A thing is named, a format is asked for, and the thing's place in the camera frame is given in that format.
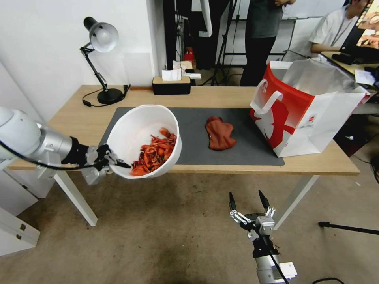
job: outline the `gray desk mat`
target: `gray desk mat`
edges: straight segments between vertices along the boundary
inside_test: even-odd
[[[116,109],[100,145],[107,142],[113,126],[129,107]],[[262,165],[283,166],[264,136],[249,117],[250,108],[169,108],[179,123],[182,153],[177,164],[183,165]],[[219,116],[234,126],[231,137],[236,145],[224,151],[209,149],[205,124],[209,117]]]

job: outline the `red towel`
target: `red towel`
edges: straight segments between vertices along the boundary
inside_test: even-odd
[[[233,125],[223,122],[222,118],[211,116],[205,128],[209,134],[210,149],[222,151],[232,148],[236,144],[236,140],[230,137],[234,129]]]

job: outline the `red and white bag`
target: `red and white bag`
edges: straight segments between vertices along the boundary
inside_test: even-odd
[[[283,80],[273,71],[285,72]],[[250,106],[278,157],[321,153],[367,95],[334,66],[272,61]]]

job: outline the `table leg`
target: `table leg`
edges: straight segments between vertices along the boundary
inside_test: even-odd
[[[67,172],[57,171],[54,176],[55,181],[62,188],[64,193],[68,196],[75,207],[83,215],[84,219],[87,220],[88,224],[95,226],[98,218],[92,211],[91,207],[87,204],[86,200],[79,192],[78,188],[75,186],[74,182],[70,179]]]
[[[317,181],[319,176],[302,176],[300,181],[295,186],[295,189],[287,197],[284,204],[276,210],[274,215],[275,227],[277,230],[300,200],[305,196],[305,194],[311,189],[312,185]]]

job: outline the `white bowl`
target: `white bowl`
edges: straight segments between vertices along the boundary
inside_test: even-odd
[[[151,143],[151,135],[165,138],[159,132],[161,127],[176,135],[176,144],[171,156],[157,170],[144,176],[132,176],[131,169],[111,165],[111,169],[127,179],[152,178],[167,173],[178,161],[182,151],[182,139],[179,125],[174,114],[165,106],[141,105],[129,110],[114,125],[109,134],[107,144],[119,159],[132,165],[137,161],[141,146]]]

